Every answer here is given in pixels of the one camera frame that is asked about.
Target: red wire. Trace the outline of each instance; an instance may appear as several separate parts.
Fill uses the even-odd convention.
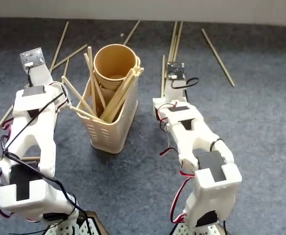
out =
[[[8,124],[9,122],[11,122],[14,118],[10,118],[8,120],[6,120],[5,122],[3,122],[1,128],[2,130],[7,130],[8,129],[8,138],[7,140],[10,138],[10,135],[11,135],[11,124]]]
[[[0,171],[0,186],[3,186],[3,184],[1,183],[1,176],[2,176],[2,171]]]
[[[160,120],[160,122],[163,122],[163,120],[168,119],[167,117],[164,117],[163,119]]]
[[[165,155],[166,153],[168,153],[170,150],[174,150],[175,152],[178,153],[178,151],[175,149],[175,148],[172,148],[172,147],[169,147],[169,148],[166,148],[164,151],[162,151],[161,153],[159,153],[160,156],[163,156]]]
[[[2,217],[9,219],[14,213],[11,212],[10,214],[5,214],[4,212],[2,212],[2,210],[0,209],[0,214]]]
[[[32,219],[26,219],[27,222],[31,222],[31,223],[40,223],[40,221],[36,221],[36,220],[32,220]]]
[[[160,115],[159,115],[159,110],[162,106],[164,105],[173,105],[173,107],[175,108],[176,104],[171,104],[171,103],[164,103],[162,105],[159,106],[159,108],[157,108],[157,119],[160,120]]]
[[[173,200],[173,203],[171,205],[171,210],[170,210],[170,220],[172,223],[182,223],[184,222],[184,216],[186,215],[186,213],[182,213],[180,214],[175,220],[173,220],[173,214],[174,214],[174,210],[176,208],[176,203],[177,203],[177,200],[178,200],[178,197],[180,196],[184,186],[186,185],[186,183],[192,179],[193,177],[189,177],[189,178],[186,178],[183,182],[183,184],[181,185],[181,187],[179,188],[179,190],[177,191],[176,193],[176,196],[174,197],[174,200]]]
[[[182,165],[180,166],[180,169],[178,170],[178,172],[180,173],[180,175],[182,175],[182,176],[187,176],[187,177],[194,177],[194,176],[195,176],[194,174],[189,174],[189,173],[183,172],[182,169],[183,169],[183,163],[182,163]]]

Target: white 3d-printed robot arm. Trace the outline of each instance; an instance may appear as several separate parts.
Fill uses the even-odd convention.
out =
[[[56,160],[54,127],[58,108],[69,103],[68,93],[60,83],[53,82],[40,48],[22,53],[21,58],[26,72],[30,69],[28,74],[33,86],[16,93],[10,138],[4,148],[22,160],[30,147],[38,145],[41,154],[37,170],[53,177]],[[37,118],[24,129],[34,117]],[[27,219],[45,220],[50,224],[61,220],[59,215],[63,214],[68,215],[69,220],[76,220],[78,211],[67,201],[62,191],[44,179],[37,178],[36,174],[26,171],[5,155],[0,161],[0,168],[9,183],[0,187],[0,208]],[[71,195],[68,194],[68,197],[75,201]]]
[[[165,118],[166,130],[176,142],[179,161],[195,174],[194,190],[186,201],[184,220],[189,230],[225,220],[234,204],[242,176],[234,164],[233,154],[204,122],[197,108],[183,98],[154,98],[159,120]],[[193,150],[206,153],[194,155]]]

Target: white plastic basket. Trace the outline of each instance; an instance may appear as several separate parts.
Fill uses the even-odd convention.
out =
[[[94,148],[113,154],[121,152],[136,112],[138,104],[137,89],[138,82],[130,88],[121,111],[113,123],[105,123],[77,113],[87,128],[90,142]],[[83,99],[89,100],[90,97],[91,88],[89,79],[83,93]],[[77,108],[85,110],[81,102],[79,102]]]

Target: stacked paper cup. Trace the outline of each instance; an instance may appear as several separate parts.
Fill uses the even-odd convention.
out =
[[[134,51],[119,44],[100,49],[93,64],[91,57],[86,61],[89,61],[90,78],[77,110],[87,111],[86,101],[92,103],[95,115],[82,112],[78,115],[88,130],[93,147],[119,153],[135,115],[138,77],[144,69]],[[97,89],[92,82],[99,85]]]
[[[94,58],[97,80],[104,88],[116,91],[124,78],[135,67],[140,67],[140,59],[129,47],[112,44],[100,49]]]

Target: bamboo chopstick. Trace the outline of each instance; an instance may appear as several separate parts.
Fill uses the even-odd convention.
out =
[[[71,53],[70,55],[68,55],[65,59],[63,59],[62,61],[60,61],[59,63],[55,64],[55,66],[53,67],[53,70],[55,68],[57,68],[58,66],[62,65],[64,62],[67,61],[67,59],[70,59],[71,57],[75,56],[77,53],[79,53],[80,51],[82,51],[84,48],[86,48],[88,45],[85,44],[84,46],[80,47],[79,49],[77,49],[75,52]]]
[[[126,97],[127,97],[127,93],[129,91],[129,89],[131,88],[131,86],[133,84],[135,84],[135,82],[138,80],[139,75],[144,71],[143,68],[141,68],[138,73],[134,74],[133,77],[130,79],[129,83],[127,84],[126,88],[124,89],[124,92],[122,92],[121,98],[118,100],[115,108],[111,111],[111,113],[108,115],[106,121],[108,123],[111,123],[115,116],[117,115],[119,109],[121,108],[123,102],[125,101]]]
[[[53,61],[51,62],[51,65],[50,65],[50,68],[49,68],[49,72],[52,72],[52,71],[53,71],[53,68],[54,68],[55,62],[56,62],[56,60],[57,60],[57,57],[58,57],[58,53],[59,53],[61,44],[63,43],[64,37],[65,37],[65,34],[66,34],[66,29],[68,28],[68,25],[69,25],[69,21],[66,22],[65,28],[64,28],[64,30],[63,30],[63,33],[62,33],[62,35],[61,35],[60,41],[59,41],[58,46],[57,46],[57,49],[56,49],[56,53],[55,53],[55,55],[54,55],[54,59],[53,59]]]
[[[126,45],[128,43],[128,41],[130,40],[132,34],[134,33],[134,31],[136,30],[136,28],[138,27],[139,23],[141,21],[137,21],[137,23],[134,25],[132,31],[129,33],[128,37],[126,38],[126,40],[124,41],[123,45]]]
[[[89,113],[87,113],[87,112],[85,112],[85,111],[83,111],[81,109],[78,109],[78,108],[76,108],[74,106],[70,106],[70,109],[74,110],[76,113],[79,113],[81,115],[84,115],[84,116],[88,117],[89,119],[105,122],[105,121],[99,119],[98,117],[95,117],[95,116],[93,116],[93,115],[91,115],[91,114],[89,114]]]
[[[130,69],[127,76],[125,77],[125,79],[123,80],[123,82],[121,83],[121,85],[118,87],[117,91],[115,92],[115,94],[111,98],[106,109],[101,114],[100,119],[106,120],[106,118],[108,117],[108,114],[115,108],[115,102],[117,102],[120,99],[120,94],[124,90],[126,84],[128,83],[128,80],[132,78],[134,73],[135,73],[134,69]]]
[[[95,84],[94,84],[94,77],[92,76],[92,67],[93,67],[93,56],[92,56],[92,49],[88,47],[88,68],[90,68],[89,76],[91,77],[90,81],[90,90],[92,94],[92,106],[93,110],[96,113],[96,94],[95,94]]]
[[[61,79],[66,83],[66,85],[70,88],[70,90],[79,98],[81,103],[84,105],[84,107],[92,114],[93,116],[96,117],[95,112],[91,109],[91,107],[88,105],[88,103],[82,98],[80,93],[74,88],[74,86],[68,81],[68,79],[65,76],[62,76]]]
[[[165,62],[166,62],[166,57],[165,57],[165,55],[162,55],[160,97],[163,97],[163,96],[164,96],[164,72],[165,72]]]
[[[67,72],[68,66],[69,66],[69,61],[70,61],[70,59],[67,59],[67,60],[66,60],[66,66],[65,66],[65,70],[64,70],[63,76],[66,76],[66,72]]]
[[[223,69],[223,72],[225,73],[227,79],[228,79],[229,82],[231,83],[232,87],[234,87],[235,84],[234,84],[234,82],[233,82],[233,80],[232,80],[232,78],[231,78],[229,72],[227,71],[227,69],[226,69],[224,63],[222,62],[221,58],[219,57],[219,55],[218,55],[216,49],[214,48],[214,46],[212,45],[210,39],[208,38],[208,35],[206,34],[206,32],[205,32],[205,30],[204,30],[203,28],[201,29],[201,31],[202,31],[202,34],[204,35],[204,37],[205,37],[207,43],[209,44],[209,46],[210,46],[212,52],[214,53],[214,55],[215,55],[217,61],[219,62],[221,68]]]
[[[97,81],[97,78],[94,74],[94,70],[93,70],[93,62],[91,62],[88,58],[88,55],[85,53],[84,54],[84,58],[85,58],[85,61],[88,65],[88,70],[89,70],[89,78],[92,79],[94,81],[94,84],[95,84],[95,88],[97,89],[97,93],[99,95],[99,99],[103,105],[103,108],[105,109],[106,108],[106,103],[105,103],[105,99],[104,99],[104,96],[100,90],[100,87],[99,87],[99,84],[98,84],[98,81]]]
[[[22,161],[39,161],[41,157],[24,157],[22,158]]]
[[[175,47],[174,38],[175,38],[175,35],[176,35],[176,27],[177,27],[177,21],[175,21],[174,27],[173,27],[173,31],[172,31],[171,44],[170,44],[169,55],[168,55],[168,62],[171,62],[172,55],[173,55],[173,52],[174,52],[174,47]]]
[[[178,46],[180,44],[180,38],[181,38],[181,33],[182,33],[182,27],[183,27],[183,21],[181,21],[180,27],[178,29],[178,35],[177,35],[177,40],[176,40],[176,47],[174,50],[174,55],[173,55],[173,62],[176,61],[176,56],[177,56],[177,50],[178,50]]]

